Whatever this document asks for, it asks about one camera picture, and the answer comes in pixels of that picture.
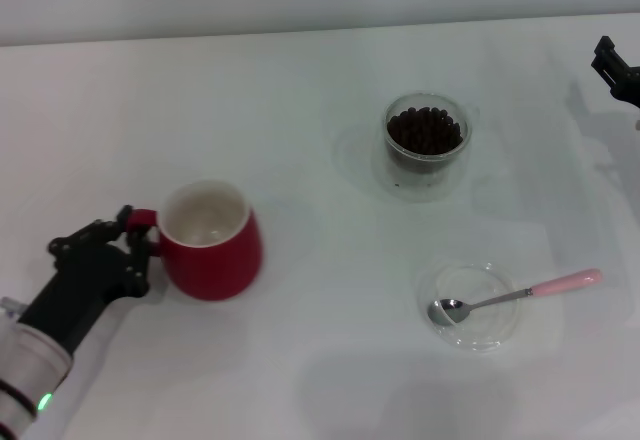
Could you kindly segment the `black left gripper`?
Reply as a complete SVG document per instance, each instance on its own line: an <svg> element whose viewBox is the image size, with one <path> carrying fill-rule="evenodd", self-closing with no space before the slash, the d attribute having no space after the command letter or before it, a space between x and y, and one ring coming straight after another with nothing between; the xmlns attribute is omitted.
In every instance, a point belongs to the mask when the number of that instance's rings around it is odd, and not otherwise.
<svg viewBox="0 0 640 440"><path fill-rule="evenodd" d="M126 234L126 248L108 245L126 231L134 208L123 206L114 220L95 220L47 246L59 260L56 273L19 322L44 333L73 355L106 307L119 298L149 292L149 228Z"/></svg>

